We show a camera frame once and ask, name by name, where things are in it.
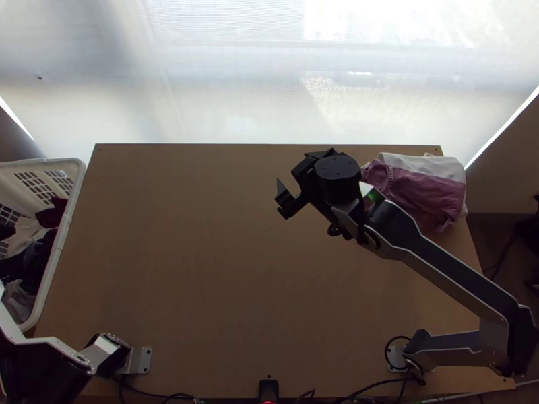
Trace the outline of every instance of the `silver bracket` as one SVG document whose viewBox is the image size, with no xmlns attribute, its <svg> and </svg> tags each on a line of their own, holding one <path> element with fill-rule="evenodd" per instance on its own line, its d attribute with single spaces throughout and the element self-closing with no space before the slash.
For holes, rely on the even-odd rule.
<svg viewBox="0 0 539 404">
<path fill-rule="evenodd" d="M 389 359 L 389 361 L 394 366 L 397 366 L 398 368 L 405 368 L 406 366 L 408 366 L 407 361 L 405 361 L 404 356 L 402 356 L 402 353 L 404 352 L 404 348 L 405 348 L 404 346 L 392 345 L 387 349 L 387 359 Z M 387 368 L 389 369 L 390 372 L 395 372 L 395 373 L 406 372 L 406 369 L 398 370 L 398 369 L 395 369 L 390 364 L 387 364 Z"/>
<path fill-rule="evenodd" d="M 125 360 L 125 365 L 116 371 L 116 374 L 146 374 L 150 371 L 152 348 L 134 347 Z"/>
<path fill-rule="evenodd" d="M 418 364 L 416 364 L 414 361 L 406 359 L 402 353 L 404 352 L 405 346 L 395 346 L 391 345 L 389 348 L 387 348 L 387 359 L 398 368 L 405 368 L 405 369 L 395 369 L 392 365 L 387 364 L 387 369 L 389 369 L 390 372 L 394 373 L 405 373 L 408 371 L 408 368 L 410 369 L 411 373 L 415 375 L 416 380 L 420 383 L 420 385 L 424 386 L 424 380 L 423 380 L 423 372 L 419 368 Z"/>
</svg>

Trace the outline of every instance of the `wooden table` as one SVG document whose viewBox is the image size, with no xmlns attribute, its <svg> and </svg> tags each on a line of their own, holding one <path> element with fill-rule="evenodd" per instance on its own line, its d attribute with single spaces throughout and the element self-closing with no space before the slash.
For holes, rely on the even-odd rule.
<svg viewBox="0 0 539 404">
<path fill-rule="evenodd" d="M 394 335 L 475 329 L 478 319 L 402 263 L 326 235 L 311 206 L 285 221 L 275 178 L 309 145 L 97 145 L 36 336 L 82 348 L 112 332 L 154 348 L 139 389 L 255 397 L 277 378 L 283 397 L 341 397 L 392 378 Z M 434 146 L 339 146 L 361 164 L 379 152 Z M 479 269 L 465 222 L 432 234 Z M 412 395 L 514 388 L 485 368 L 438 368 Z M 396 395 L 400 385 L 373 390 Z M 116 396 L 94 381 L 88 395 Z"/>
</svg>

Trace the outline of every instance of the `black cable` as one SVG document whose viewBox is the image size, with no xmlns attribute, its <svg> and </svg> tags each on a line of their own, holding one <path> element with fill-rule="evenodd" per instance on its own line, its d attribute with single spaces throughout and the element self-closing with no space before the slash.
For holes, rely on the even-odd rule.
<svg viewBox="0 0 539 404">
<path fill-rule="evenodd" d="M 535 218 L 537 218 L 539 216 L 539 195 L 535 195 L 535 200 L 537 201 L 537 210 L 535 212 Z M 505 246 L 502 249 L 502 252 L 500 254 L 500 258 L 498 259 L 498 261 L 494 265 L 491 265 L 490 267 L 484 270 L 484 272 L 487 272 L 487 271 L 490 271 L 491 269 L 494 269 L 494 272 L 490 277 L 491 281 L 494 281 L 496 275 L 498 275 L 498 272 L 500 271 L 501 265 L 503 264 L 503 261 L 505 260 L 507 253 L 509 252 L 513 244 L 515 244 L 515 241 L 518 240 L 518 238 L 519 238 L 518 233 L 515 232 L 507 241 L 507 243 L 505 243 Z"/>
<path fill-rule="evenodd" d="M 190 394 L 184 394 L 184 393 L 174 393 L 169 395 L 165 400 L 163 400 L 162 404 L 165 404 L 169 402 L 170 400 L 189 400 L 189 401 L 196 401 L 195 397 L 193 397 Z"/>
<path fill-rule="evenodd" d="M 363 393 L 365 393 L 366 391 L 371 390 L 371 389 L 373 389 L 373 388 L 375 388 L 375 387 L 382 386 L 382 385 L 384 385 L 384 384 L 389 384 L 389 383 L 399 383 L 399 382 L 402 383 L 403 381 L 404 381 L 403 378 L 382 380 L 382 381 L 380 381 L 380 382 L 376 382 L 376 383 L 370 384 L 370 385 L 367 386 L 367 387 L 363 387 L 363 389 L 354 391 L 352 394 L 346 396 L 344 399 L 338 400 L 337 402 L 338 402 L 338 403 L 341 403 L 342 401 L 353 400 L 353 399 L 356 398 L 356 396 L 359 396 L 360 394 L 363 394 Z"/>
<path fill-rule="evenodd" d="M 308 391 L 306 391 L 306 392 L 303 393 L 303 394 L 300 394 L 300 395 L 298 396 L 298 398 L 294 400 L 294 404 L 299 404 L 299 403 L 301 402 L 301 400 L 303 400 L 303 399 L 305 399 L 305 398 L 310 398 L 310 399 L 312 399 L 313 396 L 315 395 L 315 392 L 316 392 L 316 388 L 311 389 L 311 390 L 308 390 Z"/>
<path fill-rule="evenodd" d="M 404 376 L 404 381 L 402 382 L 402 386 L 400 388 L 399 397 L 397 398 L 397 401 L 395 401 L 395 404 L 400 404 L 400 402 L 402 401 L 402 396 L 404 395 L 404 389 L 406 388 L 406 383 L 410 379 L 411 371 L 412 371 L 412 368 L 408 368 L 408 370 L 406 371 L 406 375 Z"/>
<path fill-rule="evenodd" d="M 164 402 L 167 402 L 168 400 L 192 400 L 192 401 L 195 401 L 195 402 L 199 401 L 195 396 L 190 395 L 190 394 L 185 394 L 185 393 L 174 393 L 174 394 L 171 394 L 171 395 L 163 395 L 163 394 L 149 393 L 147 391 L 142 391 L 142 390 L 136 389 L 135 387 L 130 386 L 129 384 L 127 384 L 125 382 L 125 375 L 123 375 L 121 379 L 115 379 L 114 378 L 113 380 L 120 384 L 119 396 L 120 396 L 120 402 L 122 402 L 122 404 L 124 404 L 124 402 L 125 402 L 125 400 L 123 398 L 123 394 L 121 393 L 122 389 L 131 390 L 131 391 L 133 391 L 135 393 L 138 393 L 140 395 L 144 395 L 144 396 L 147 396 L 147 397 L 155 397 L 157 399 L 165 399 Z"/>
<path fill-rule="evenodd" d="M 395 370 L 406 370 L 408 369 L 408 365 L 405 365 L 405 366 L 395 366 L 394 364 L 391 363 L 391 361 L 389 360 L 389 356 L 387 355 L 389 353 L 389 346 L 397 341 L 398 339 L 405 339 L 406 341 L 410 342 L 410 338 L 408 338 L 407 336 L 405 335 L 397 335 L 396 337 L 393 337 L 391 338 L 386 344 L 385 344 L 385 348 L 383 349 L 383 356 L 385 358 L 385 361 L 387 362 L 387 364 L 389 366 L 391 366 L 392 369 L 395 369 Z"/>
<path fill-rule="evenodd" d="M 509 250 L 511 250 L 511 247 L 513 246 L 513 244 L 515 244 L 515 241 L 517 239 L 518 239 L 517 234 L 512 235 L 509 241 L 507 241 L 507 243 L 503 247 L 502 253 L 500 254 L 500 258 L 498 259 L 498 262 L 495 265 L 494 272 L 490 277 L 491 281 L 494 281 L 494 278 L 496 277 L 496 275 L 498 275 L 498 272 L 500 271 L 501 265 L 503 264 L 503 261 L 505 260 L 507 253 L 509 252 Z"/>
</svg>

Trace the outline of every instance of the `dark clothing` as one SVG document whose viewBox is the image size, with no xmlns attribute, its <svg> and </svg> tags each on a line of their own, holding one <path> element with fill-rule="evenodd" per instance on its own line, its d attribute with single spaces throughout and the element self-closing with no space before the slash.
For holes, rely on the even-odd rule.
<svg viewBox="0 0 539 404">
<path fill-rule="evenodd" d="M 29 294 L 37 294 L 56 233 L 57 229 L 49 230 L 45 237 L 31 244 L 23 252 L 0 260 L 0 278 L 4 283 L 21 279 L 21 289 Z"/>
<path fill-rule="evenodd" d="M 5 240 L 15 234 L 15 228 L 0 224 L 0 241 Z"/>
</svg>

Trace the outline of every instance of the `floor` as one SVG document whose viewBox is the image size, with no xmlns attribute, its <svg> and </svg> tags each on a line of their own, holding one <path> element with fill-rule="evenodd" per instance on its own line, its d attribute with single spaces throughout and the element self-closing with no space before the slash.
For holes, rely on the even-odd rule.
<svg viewBox="0 0 539 404">
<path fill-rule="evenodd" d="M 497 262 L 500 252 L 514 233 L 515 223 L 519 220 L 522 218 L 505 215 L 471 215 L 468 217 L 468 226 L 484 270 Z M 539 275 L 539 256 L 533 253 L 524 242 L 517 240 L 506 256 L 496 277 L 496 283 L 511 292 L 521 304 L 529 306 L 535 314 L 536 324 L 539 324 L 539 296 L 534 295 L 524 285 L 524 279 L 533 279 L 536 275 Z M 535 362 L 534 365 L 530 366 L 526 377 L 522 378 L 522 382 L 539 379 L 539 360 Z M 539 382 L 523 385 L 515 391 L 485 393 L 481 398 L 484 404 L 537 402 Z M 474 396 L 454 399 L 450 402 L 454 404 L 480 404 L 481 400 L 479 396 Z"/>
</svg>

